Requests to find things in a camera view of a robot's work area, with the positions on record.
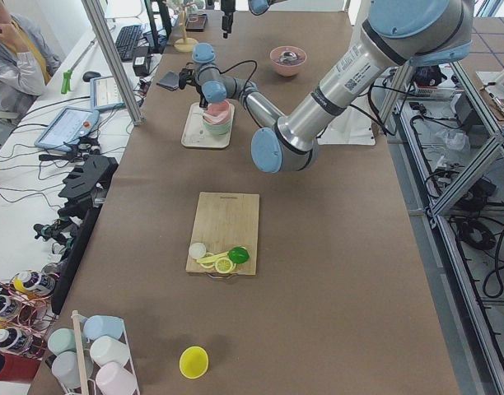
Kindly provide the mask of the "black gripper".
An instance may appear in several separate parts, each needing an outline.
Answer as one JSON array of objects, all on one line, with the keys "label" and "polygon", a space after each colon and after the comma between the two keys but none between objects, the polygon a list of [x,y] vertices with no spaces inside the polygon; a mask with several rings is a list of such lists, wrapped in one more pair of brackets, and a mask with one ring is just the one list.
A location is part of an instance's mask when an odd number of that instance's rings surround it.
[{"label": "black gripper", "polygon": [[208,101],[203,93],[199,94],[199,107],[201,109],[206,109],[208,107]]}]

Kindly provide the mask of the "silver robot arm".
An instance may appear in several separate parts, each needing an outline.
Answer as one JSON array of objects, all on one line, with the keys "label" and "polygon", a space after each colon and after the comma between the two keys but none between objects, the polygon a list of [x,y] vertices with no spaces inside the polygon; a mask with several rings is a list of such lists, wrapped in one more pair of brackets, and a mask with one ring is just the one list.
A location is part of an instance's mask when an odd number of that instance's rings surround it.
[{"label": "silver robot arm", "polygon": [[[275,3],[277,3],[276,0],[249,0],[248,8],[253,15],[259,16],[264,14]],[[221,0],[220,7],[223,12],[222,37],[227,39],[232,32],[234,13],[236,12],[236,1]]]},{"label": "silver robot arm", "polygon": [[469,54],[471,1],[371,2],[359,40],[305,99],[285,115],[252,81],[222,74],[207,43],[194,46],[191,84],[206,105],[238,100],[260,126],[251,141],[254,164],[265,173],[311,166],[317,137],[386,69],[459,61]]}]

